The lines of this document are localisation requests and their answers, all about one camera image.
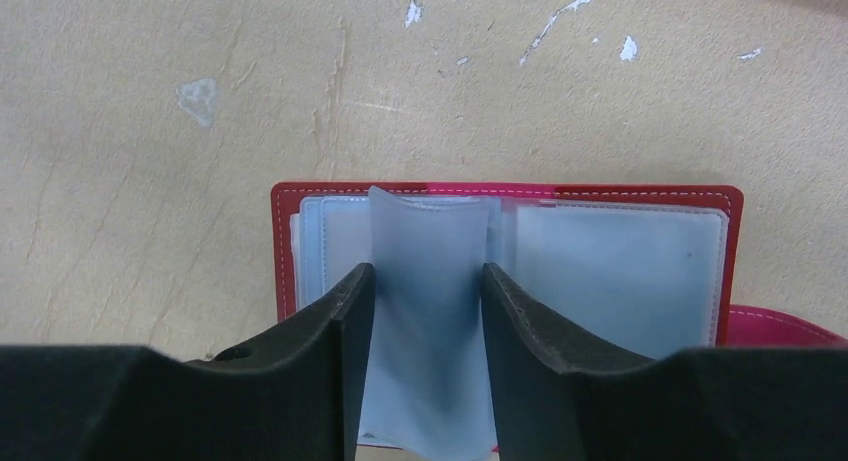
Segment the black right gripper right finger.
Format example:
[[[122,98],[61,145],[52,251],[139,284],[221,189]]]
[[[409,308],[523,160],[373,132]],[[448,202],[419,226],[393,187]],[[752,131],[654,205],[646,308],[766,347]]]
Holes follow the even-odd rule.
[[[653,360],[483,267],[504,460],[843,460],[843,348],[689,348]]]

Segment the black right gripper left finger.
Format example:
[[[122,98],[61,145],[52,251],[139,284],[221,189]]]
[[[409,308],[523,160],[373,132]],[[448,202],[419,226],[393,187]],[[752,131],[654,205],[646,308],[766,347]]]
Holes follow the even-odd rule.
[[[1,349],[5,460],[351,460],[375,271],[209,361],[145,346]]]

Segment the red leather card holder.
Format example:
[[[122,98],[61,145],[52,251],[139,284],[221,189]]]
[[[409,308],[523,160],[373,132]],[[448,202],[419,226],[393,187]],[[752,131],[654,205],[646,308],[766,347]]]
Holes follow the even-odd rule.
[[[481,308],[489,263],[653,360],[689,348],[847,352],[826,329],[731,303],[743,202],[727,185],[283,182],[271,191],[277,312],[289,318],[372,265],[359,443],[500,457]]]

